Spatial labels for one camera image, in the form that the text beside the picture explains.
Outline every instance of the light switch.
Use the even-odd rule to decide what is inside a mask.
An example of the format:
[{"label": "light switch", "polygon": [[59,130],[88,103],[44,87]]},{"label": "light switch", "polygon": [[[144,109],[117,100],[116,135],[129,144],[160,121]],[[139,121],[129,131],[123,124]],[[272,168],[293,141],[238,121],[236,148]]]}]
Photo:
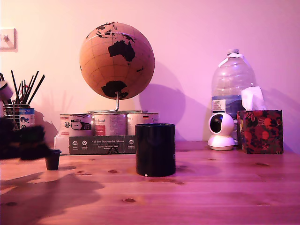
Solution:
[{"label": "light switch", "polygon": [[16,47],[15,28],[1,29],[0,37],[1,37],[1,42],[0,42],[1,50],[15,49]]}]

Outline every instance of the large water jug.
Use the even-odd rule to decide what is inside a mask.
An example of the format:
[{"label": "large water jug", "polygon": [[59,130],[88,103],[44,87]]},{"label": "large water jug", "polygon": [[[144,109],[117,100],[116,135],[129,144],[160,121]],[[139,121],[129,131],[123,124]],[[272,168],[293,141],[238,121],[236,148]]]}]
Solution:
[{"label": "large water jug", "polygon": [[255,74],[250,64],[238,49],[230,49],[227,57],[219,64],[212,78],[212,114],[227,113],[235,122],[232,137],[237,144],[237,111],[242,106],[241,91],[257,86]]}]

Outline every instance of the metal can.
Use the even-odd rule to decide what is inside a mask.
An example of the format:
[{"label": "metal can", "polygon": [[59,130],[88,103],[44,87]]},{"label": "metal can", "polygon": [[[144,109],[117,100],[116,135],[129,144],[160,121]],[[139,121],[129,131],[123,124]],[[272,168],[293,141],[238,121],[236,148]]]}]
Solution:
[{"label": "metal can", "polygon": [[96,136],[124,136],[127,135],[126,113],[94,113]]},{"label": "metal can", "polygon": [[91,136],[93,122],[93,116],[90,113],[61,114],[58,135]]},{"label": "metal can", "polygon": [[137,112],[127,114],[127,135],[135,135],[136,124],[158,123],[157,112]]}]

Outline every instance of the black cup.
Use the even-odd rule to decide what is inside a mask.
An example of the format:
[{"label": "black cup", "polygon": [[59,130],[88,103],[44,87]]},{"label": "black cup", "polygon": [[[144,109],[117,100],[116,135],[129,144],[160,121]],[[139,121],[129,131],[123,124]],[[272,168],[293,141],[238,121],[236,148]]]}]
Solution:
[{"label": "black cup", "polygon": [[174,124],[137,124],[135,135],[136,172],[139,175],[164,177],[176,172]]},{"label": "black cup", "polygon": [[58,170],[61,150],[59,149],[50,149],[50,150],[51,150],[50,156],[45,157],[47,170]]}]

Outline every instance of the bottle label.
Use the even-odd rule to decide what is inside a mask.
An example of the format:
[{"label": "bottle label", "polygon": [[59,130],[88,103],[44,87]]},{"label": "bottle label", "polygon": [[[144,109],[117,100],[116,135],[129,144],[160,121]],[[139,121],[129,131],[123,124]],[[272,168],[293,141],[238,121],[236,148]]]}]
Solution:
[{"label": "bottle label", "polygon": [[211,100],[212,114],[227,113],[236,119],[238,111],[245,110],[241,95],[213,96]]},{"label": "bottle label", "polygon": [[226,112],[226,100],[212,100],[212,113],[225,113]]}]

